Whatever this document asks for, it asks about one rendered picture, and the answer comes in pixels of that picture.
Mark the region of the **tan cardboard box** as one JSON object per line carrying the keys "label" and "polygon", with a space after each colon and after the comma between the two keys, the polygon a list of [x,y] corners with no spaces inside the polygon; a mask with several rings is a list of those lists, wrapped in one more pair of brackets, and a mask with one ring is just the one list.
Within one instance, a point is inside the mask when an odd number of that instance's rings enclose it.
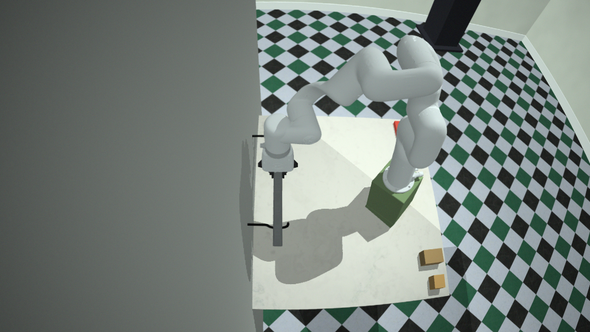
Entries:
{"label": "tan cardboard box", "polygon": [[445,277],[442,275],[429,276],[430,290],[445,288]]}
{"label": "tan cardboard box", "polygon": [[442,248],[423,250],[419,253],[421,266],[428,266],[444,262]]}

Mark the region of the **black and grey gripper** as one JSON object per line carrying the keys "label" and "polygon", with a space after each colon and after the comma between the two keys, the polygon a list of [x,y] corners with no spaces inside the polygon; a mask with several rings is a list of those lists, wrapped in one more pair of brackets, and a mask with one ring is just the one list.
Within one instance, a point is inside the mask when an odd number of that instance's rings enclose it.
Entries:
{"label": "black and grey gripper", "polygon": [[294,160],[292,145],[290,145],[289,154],[278,160],[268,156],[265,149],[263,149],[262,159],[258,162],[258,167],[262,168],[265,172],[269,172],[271,178],[274,177],[274,172],[282,172],[282,178],[284,178],[287,172],[291,172],[293,168],[298,167],[298,163]]}

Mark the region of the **grey wall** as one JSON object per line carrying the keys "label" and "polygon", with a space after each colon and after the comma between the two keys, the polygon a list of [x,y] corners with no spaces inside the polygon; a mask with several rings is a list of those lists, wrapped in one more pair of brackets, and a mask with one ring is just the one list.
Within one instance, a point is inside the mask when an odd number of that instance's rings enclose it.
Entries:
{"label": "grey wall", "polygon": [[0,0],[0,332],[263,332],[257,51],[256,0]]}

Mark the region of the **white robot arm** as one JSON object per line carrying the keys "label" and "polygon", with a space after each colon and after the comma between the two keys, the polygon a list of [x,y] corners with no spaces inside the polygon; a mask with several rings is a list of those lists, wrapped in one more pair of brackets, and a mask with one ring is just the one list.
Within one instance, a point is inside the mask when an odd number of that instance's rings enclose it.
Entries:
{"label": "white robot arm", "polygon": [[414,179],[423,176],[415,171],[437,159],[446,138],[447,127],[438,106],[443,74],[435,50],[418,36],[403,37],[396,54],[402,70],[392,70],[379,49],[364,47],[328,81],[302,87],[287,105],[288,116],[277,113],[266,118],[265,143],[260,148],[271,158],[281,159],[289,154],[291,143],[319,142],[321,129],[312,105],[323,95],[342,106],[350,106],[363,92],[376,102],[408,99],[407,115],[398,123],[383,183],[395,193],[412,189]]}

